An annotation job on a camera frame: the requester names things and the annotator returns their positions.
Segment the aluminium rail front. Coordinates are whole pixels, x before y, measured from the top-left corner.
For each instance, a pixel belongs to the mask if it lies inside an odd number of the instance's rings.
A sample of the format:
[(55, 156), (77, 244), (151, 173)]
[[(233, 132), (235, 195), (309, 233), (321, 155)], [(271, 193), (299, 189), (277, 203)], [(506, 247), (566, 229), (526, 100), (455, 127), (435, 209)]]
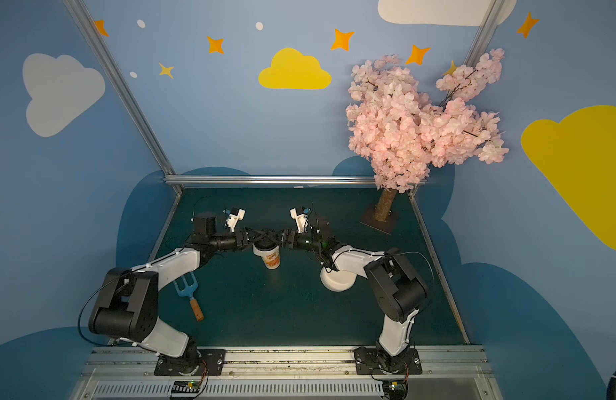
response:
[(155, 376), (157, 357), (93, 350), (73, 399), (169, 399), (175, 381), (201, 381), (196, 399), (500, 399), (480, 346), (419, 346), (421, 375), (358, 375), (351, 346), (232, 347), (220, 376)]

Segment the aluminium frame back bar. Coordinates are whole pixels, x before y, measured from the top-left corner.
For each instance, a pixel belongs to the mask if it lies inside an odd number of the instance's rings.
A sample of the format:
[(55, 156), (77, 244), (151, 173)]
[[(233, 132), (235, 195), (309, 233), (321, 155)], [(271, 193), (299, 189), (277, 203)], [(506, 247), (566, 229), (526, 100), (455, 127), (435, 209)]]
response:
[(373, 177), (347, 176), (237, 176), (237, 175), (166, 175), (164, 182), (183, 187), (361, 187), (374, 186)]

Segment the green circuit board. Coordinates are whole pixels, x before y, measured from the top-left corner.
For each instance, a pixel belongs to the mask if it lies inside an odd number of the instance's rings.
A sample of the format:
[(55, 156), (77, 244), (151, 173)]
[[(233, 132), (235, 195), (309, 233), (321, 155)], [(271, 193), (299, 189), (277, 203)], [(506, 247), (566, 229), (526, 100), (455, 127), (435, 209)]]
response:
[(175, 381), (169, 393), (169, 399), (196, 399), (202, 392), (201, 381)]

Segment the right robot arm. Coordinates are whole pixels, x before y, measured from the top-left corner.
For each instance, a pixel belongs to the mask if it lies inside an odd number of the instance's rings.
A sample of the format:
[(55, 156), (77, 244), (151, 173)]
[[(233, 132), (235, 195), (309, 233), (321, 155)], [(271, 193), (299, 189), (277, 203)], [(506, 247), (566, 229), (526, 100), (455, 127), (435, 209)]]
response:
[(372, 252), (338, 241), (324, 228), (265, 231), (253, 248), (288, 248), (314, 253), (321, 265), (321, 281), (333, 292), (344, 292), (365, 278), (384, 313), (378, 353), (389, 360), (410, 347), (412, 325), (428, 298), (428, 288), (406, 255), (397, 249)]

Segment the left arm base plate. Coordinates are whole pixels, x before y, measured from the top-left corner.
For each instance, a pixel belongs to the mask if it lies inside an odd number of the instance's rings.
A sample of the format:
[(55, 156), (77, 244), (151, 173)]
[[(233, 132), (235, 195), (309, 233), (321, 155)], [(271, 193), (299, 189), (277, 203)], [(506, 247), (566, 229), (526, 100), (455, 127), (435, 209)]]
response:
[(226, 350), (222, 348), (198, 348), (196, 351), (185, 351), (180, 358), (160, 355), (154, 370), (155, 376), (164, 377), (197, 377), (220, 376), (226, 358)]

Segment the paper milk tea cup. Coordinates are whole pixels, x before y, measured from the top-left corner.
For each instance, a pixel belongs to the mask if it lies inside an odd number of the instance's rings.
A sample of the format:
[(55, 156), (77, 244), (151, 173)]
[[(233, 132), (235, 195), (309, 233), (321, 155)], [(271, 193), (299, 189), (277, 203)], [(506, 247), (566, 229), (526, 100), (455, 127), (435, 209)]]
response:
[(277, 245), (266, 248), (253, 246), (253, 253), (262, 259), (268, 269), (277, 269), (281, 265), (280, 248)]

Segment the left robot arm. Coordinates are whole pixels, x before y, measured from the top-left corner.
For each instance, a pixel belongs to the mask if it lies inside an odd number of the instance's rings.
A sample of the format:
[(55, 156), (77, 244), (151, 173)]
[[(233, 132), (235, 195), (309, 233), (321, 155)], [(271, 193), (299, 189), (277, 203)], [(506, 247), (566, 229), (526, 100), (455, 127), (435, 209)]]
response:
[(159, 318), (160, 291), (203, 267), (217, 253), (282, 245), (286, 238), (283, 231), (237, 228), (240, 216), (241, 210), (231, 213), (226, 220), (228, 230), (219, 232), (214, 213), (199, 213), (191, 220), (193, 231), (181, 247), (151, 263), (110, 270), (92, 295), (96, 301), (88, 321), (90, 332), (131, 343), (164, 358), (198, 358), (197, 346), (190, 336)]

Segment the black plastic cup lid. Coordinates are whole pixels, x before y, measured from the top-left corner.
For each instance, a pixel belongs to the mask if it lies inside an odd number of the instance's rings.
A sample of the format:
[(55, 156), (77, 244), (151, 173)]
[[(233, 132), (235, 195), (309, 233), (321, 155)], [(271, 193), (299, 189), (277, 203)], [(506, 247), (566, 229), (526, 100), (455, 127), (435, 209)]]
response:
[(278, 244), (269, 238), (262, 238), (253, 243), (253, 251), (255, 253), (270, 252), (276, 248), (278, 248)]

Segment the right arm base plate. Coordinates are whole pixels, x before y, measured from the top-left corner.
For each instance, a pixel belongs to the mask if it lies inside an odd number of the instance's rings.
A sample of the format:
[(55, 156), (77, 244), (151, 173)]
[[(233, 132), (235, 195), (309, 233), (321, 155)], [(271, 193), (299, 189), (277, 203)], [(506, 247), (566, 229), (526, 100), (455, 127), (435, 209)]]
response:
[(422, 365), (418, 351), (406, 348), (396, 356), (381, 348), (359, 347), (353, 350), (358, 375), (421, 375)]

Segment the pink cherry blossom tree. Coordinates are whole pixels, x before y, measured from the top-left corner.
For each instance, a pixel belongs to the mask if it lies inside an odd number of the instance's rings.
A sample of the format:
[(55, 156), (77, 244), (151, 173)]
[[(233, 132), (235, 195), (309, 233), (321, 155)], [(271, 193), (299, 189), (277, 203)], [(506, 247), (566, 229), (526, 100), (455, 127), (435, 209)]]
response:
[(468, 158), (500, 163), (508, 153), (496, 112), (480, 112), (470, 103), (499, 81), (503, 49), (493, 49), (476, 66), (454, 67), (436, 86), (445, 93), (433, 103), (396, 55), (368, 60), (352, 69), (346, 108), (349, 148), (368, 160), (381, 197), (363, 223), (389, 233), (396, 217), (391, 206), (399, 193), (413, 190), (431, 168), (460, 165)]

